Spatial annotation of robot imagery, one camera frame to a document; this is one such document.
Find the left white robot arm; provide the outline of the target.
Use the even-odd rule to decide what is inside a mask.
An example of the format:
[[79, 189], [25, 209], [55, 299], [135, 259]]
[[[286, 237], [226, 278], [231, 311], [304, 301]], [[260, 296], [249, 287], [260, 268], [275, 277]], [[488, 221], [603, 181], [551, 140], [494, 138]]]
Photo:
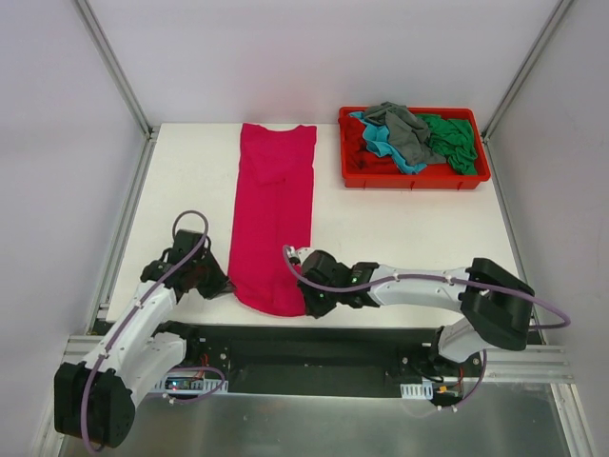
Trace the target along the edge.
[[180, 299], [195, 289], [206, 298], [229, 280], [210, 252], [206, 233], [179, 229], [162, 256], [145, 266], [121, 316], [79, 362], [64, 362], [53, 380], [57, 432], [79, 438], [93, 452], [118, 447], [136, 409], [172, 368], [195, 368], [200, 346], [161, 332]]

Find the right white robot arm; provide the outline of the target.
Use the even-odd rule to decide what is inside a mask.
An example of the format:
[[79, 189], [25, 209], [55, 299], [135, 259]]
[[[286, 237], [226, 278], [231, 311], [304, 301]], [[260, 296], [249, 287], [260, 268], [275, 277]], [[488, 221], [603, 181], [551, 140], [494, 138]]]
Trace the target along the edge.
[[375, 262], [349, 267], [313, 248], [288, 247], [285, 259], [304, 297], [306, 314], [315, 318], [339, 305], [420, 306], [460, 314], [456, 323], [437, 330], [428, 351], [428, 364], [439, 375], [450, 375], [485, 349], [522, 351], [527, 346], [534, 291], [490, 259], [437, 271]]

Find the magenta t shirt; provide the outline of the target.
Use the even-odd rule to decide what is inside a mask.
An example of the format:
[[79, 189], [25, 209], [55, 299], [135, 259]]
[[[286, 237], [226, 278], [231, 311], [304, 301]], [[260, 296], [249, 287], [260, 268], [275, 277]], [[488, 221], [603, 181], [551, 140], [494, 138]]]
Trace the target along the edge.
[[305, 315], [283, 246], [311, 241], [316, 141], [313, 126], [242, 126], [228, 276], [237, 299], [262, 313]]

